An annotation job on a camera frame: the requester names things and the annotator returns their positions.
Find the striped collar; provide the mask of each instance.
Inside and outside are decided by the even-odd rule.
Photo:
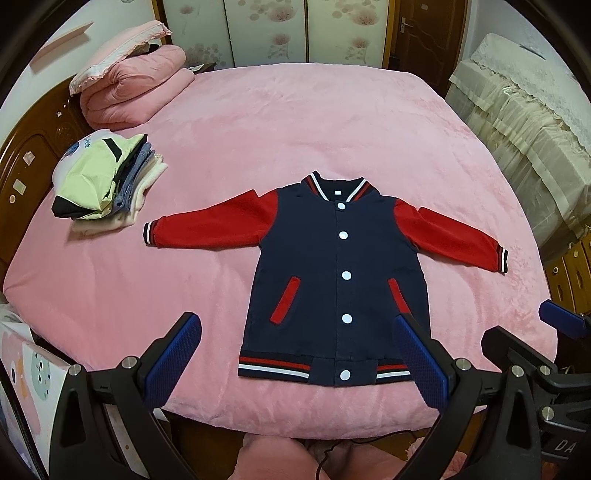
[[[363,177],[355,180],[325,180],[317,171],[304,178],[302,183],[327,202],[354,202],[375,190]]]

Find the wall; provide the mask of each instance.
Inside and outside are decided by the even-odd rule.
[[[0,106],[0,145],[22,115],[55,85],[74,75],[86,60],[120,31],[154,19],[151,0],[90,0],[48,40],[94,21],[86,32],[27,66]]]
[[[462,60],[469,58],[488,33],[531,48],[568,71],[560,55],[538,30],[505,0],[472,0]]]

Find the white folded cloth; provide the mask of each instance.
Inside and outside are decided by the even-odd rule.
[[[72,232],[81,233],[82,235],[96,235],[133,225],[138,217],[138,212],[144,206],[145,191],[168,168],[168,165],[163,160],[162,155],[156,153],[148,159],[146,165],[139,171],[134,182],[134,194],[131,197],[131,210],[129,212],[119,211],[114,215],[96,220],[74,220],[72,222]]]

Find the wooden door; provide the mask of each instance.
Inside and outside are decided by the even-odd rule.
[[[414,73],[445,96],[462,43],[466,7],[467,0],[400,0],[396,69]]]

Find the varsity jacket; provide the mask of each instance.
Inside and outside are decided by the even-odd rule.
[[[507,250],[489,235],[381,195],[363,178],[325,180],[318,172],[260,197],[250,190],[146,223],[144,240],[258,245],[238,375],[316,385],[411,378],[391,327],[403,312],[430,331],[419,250],[507,272]]]

